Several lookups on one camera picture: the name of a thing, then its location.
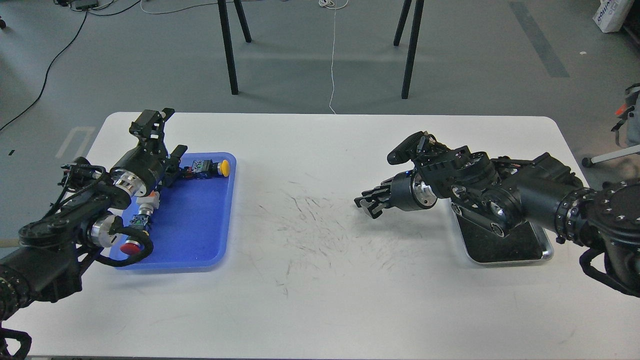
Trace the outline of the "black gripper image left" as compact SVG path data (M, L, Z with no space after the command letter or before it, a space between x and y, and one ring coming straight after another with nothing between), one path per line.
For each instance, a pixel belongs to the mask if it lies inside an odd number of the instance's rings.
M138 146L110 169L113 185L128 196L146 197L161 180L162 186L169 188L181 175L181 158L188 147L178 145L169 155L164 142L166 122L174 113L168 107L161 111L146 109L129 126Z

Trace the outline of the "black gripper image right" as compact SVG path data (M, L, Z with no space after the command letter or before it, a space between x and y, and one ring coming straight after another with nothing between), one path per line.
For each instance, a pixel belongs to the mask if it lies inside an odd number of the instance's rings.
M398 208L405 212L427 210L435 206L438 197L416 171L396 174L391 181L361 193L354 203L371 219L377 219L387 208Z

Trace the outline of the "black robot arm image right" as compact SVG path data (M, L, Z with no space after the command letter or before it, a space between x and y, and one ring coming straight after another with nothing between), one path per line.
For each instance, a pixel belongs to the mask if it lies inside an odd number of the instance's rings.
M387 162L413 168L354 199L370 218L387 208L427 210L449 199L455 214L501 238L532 223L553 231L559 243L586 247L579 257L585 275L639 296L638 178L596 190L548 152L532 160L491 158L468 146L448 148L426 131L408 136Z

